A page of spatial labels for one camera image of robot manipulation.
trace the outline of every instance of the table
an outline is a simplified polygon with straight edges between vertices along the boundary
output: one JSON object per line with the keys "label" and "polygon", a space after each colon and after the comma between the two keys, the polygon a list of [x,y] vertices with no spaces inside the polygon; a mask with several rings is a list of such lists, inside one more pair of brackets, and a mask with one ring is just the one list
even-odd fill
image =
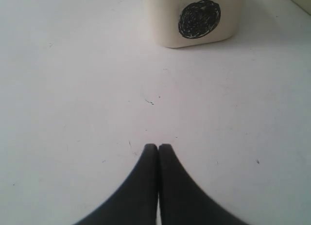
{"label": "table", "polygon": [[311,17],[246,0],[239,32],[153,43],[141,0],[0,0],[0,221],[68,225],[170,143],[254,225],[311,222]]}

